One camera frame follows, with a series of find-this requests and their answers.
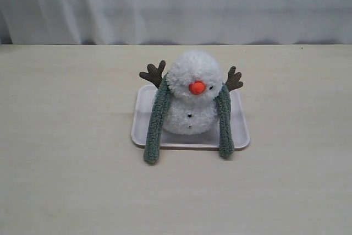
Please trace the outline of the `green knitted scarf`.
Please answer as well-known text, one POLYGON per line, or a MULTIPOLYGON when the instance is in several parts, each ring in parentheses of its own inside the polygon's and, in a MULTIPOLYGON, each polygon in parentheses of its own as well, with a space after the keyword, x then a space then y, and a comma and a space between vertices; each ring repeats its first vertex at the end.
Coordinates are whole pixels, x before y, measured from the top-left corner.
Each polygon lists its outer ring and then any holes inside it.
MULTIPOLYGON (((215 102, 219 114, 219 120, 215 123, 219 125, 219 143, 218 152, 220 157, 227 159, 232 156, 234 141, 232 138, 231 120, 231 99, 230 92, 227 88, 222 88, 220 95, 216 97, 215 102)), ((167 109, 171 104, 171 92, 163 81, 161 88, 157 89, 155 101, 152 106, 149 125, 146 136, 146 145, 144 151, 144 160, 149 164, 158 161, 161 148, 161 134, 163 121, 167 109)))

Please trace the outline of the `white plush snowman toy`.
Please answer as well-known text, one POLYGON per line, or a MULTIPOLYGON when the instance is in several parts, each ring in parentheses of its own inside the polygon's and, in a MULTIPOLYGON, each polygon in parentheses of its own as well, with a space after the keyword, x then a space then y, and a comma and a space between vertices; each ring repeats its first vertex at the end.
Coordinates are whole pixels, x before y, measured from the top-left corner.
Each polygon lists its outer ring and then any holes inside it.
POLYGON ((180 55, 164 74, 166 62, 147 65, 139 77, 161 88, 164 81, 171 93, 163 129, 174 134, 194 135, 210 130, 219 120, 215 99, 222 88, 228 91, 243 86, 241 72, 230 67, 223 76, 218 62, 207 52, 190 50, 180 55))

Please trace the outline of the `white plastic tray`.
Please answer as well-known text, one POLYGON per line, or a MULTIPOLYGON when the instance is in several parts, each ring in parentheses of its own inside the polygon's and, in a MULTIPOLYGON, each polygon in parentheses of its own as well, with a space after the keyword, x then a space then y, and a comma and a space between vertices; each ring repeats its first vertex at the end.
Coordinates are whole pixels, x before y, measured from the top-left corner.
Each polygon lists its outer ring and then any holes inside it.
MULTIPOLYGON (((140 147, 145 147, 149 119, 157 89, 153 85, 142 86, 137 93, 134 118, 131 126, 131 140, 140 147)), ((245 117, 240 92, 230 92, 232 138, 235 151, 241 151, 250 145, 250 133, 245 117)), ((162 131, 161 149, 170 150, 218 150, 219 125, 202 134, 179 135, 162 131)))

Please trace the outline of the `white backdrop curtain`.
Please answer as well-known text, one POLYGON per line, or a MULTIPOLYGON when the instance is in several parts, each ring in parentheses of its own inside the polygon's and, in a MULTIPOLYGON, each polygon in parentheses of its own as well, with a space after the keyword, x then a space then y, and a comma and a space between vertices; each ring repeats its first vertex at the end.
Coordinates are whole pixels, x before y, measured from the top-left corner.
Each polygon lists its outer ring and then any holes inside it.
POLYGON ((2 44, 350 44, 351 0, 1 0, 2 44))

